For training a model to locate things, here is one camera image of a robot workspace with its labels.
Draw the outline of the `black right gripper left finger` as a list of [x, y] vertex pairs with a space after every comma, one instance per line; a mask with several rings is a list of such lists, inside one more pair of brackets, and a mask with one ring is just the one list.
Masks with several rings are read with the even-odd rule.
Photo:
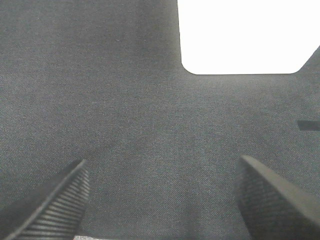
[[85, 160], [75, 160], [34, 192], [0, 211], [2, 240], [72, 240], [90, 196]]

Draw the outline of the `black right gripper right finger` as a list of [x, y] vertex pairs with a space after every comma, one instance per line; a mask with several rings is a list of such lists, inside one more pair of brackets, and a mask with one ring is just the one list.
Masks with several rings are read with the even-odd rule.
[[253, 240], [318, 240], [320, 200], [257, 159], [239, 158], [235, 199]]

